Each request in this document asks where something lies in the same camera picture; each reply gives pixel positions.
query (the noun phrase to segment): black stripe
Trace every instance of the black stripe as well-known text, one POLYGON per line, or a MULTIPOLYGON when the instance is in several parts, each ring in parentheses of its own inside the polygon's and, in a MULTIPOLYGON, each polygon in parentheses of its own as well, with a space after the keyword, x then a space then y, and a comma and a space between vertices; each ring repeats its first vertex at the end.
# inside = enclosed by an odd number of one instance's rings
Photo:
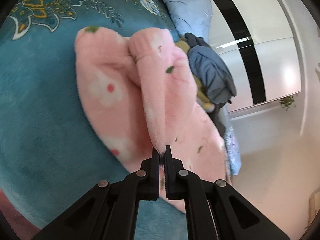
MULTIPOLYGON (((213 0, 225 18, 235 38, 240 40, 251 37, 249 29, 245 24, 238 8, 232 0, 213 0)), ((247 72, 253 104, 259 104, 266 100, 263 76, 253 40, 238 43, 239 51, 247 72)))

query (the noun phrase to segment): silver rivet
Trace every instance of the silver rivet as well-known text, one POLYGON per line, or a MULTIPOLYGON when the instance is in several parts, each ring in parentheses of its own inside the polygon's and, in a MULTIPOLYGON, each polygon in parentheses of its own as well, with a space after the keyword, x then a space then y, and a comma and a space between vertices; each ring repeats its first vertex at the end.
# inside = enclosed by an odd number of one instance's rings
POLYGON ((98 182, 99 187, 106 187, 108 186, 109 182, 107 182, 105 179, 102 179, 98 182))
POLYGON ((218 187, 225 187, 227 185, 226 181, 223 179, 218 179, 216 184, 218 187))
POLYGON ((144 177, 144 176, 146 176, 147 173, 144 170, 139 170, 139 171, 137 171, 136 174, 138 177, 144 177))
POLYGON ((187 170, 180 170, 178 171, 180 176, 187 176, 189 174, 189 172, 187 170))

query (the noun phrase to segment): wall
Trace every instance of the wall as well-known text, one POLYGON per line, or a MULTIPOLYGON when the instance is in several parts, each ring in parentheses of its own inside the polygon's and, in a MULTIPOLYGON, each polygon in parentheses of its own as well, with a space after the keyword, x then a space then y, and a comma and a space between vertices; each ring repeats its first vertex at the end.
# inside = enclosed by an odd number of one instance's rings
POLYGON ((292 20, 301 59, 296 108, 279 106, 232 119, 243 166, 234 187, 298 240, 308 223, 308 199, 320 187, 320 38, 300 0, 281 0, 292 20))

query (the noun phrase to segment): red dot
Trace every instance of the red dot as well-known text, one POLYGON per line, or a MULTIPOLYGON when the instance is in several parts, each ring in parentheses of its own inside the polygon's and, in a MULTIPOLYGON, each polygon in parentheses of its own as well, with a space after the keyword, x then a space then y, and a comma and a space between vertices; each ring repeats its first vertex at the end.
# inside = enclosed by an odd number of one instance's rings
POLYGON ((114 86, 113 84, 109 84, 109 85, 107 86, 107 90, 108 90, 110 93, 112 93, 112 92, 115 90, 115 86, 114 86))
POLYGON ((114 156, 118 156, 120 152, 117 149, 110 150, 114 156))

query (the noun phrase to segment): pink pajamas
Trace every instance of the pink pajamas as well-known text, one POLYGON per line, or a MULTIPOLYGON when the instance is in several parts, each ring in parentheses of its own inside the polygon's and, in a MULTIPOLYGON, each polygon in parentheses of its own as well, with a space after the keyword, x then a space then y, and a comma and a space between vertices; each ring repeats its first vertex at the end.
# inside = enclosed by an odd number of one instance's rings
MULTIPOLYGON (((102 27, 82 29, 75 49, 83 109, 129 172, 151 157, 152 146, 163 153, 170 145, 172 156, 201 179, 225 179, 224 140, 196 103, 187 56, 168 30, 147 28, 124 38, 102 27)), ((162 170, 160 180, 165 199, 162 170)), ((183 201, 170 203, 184 211, 183 201)))

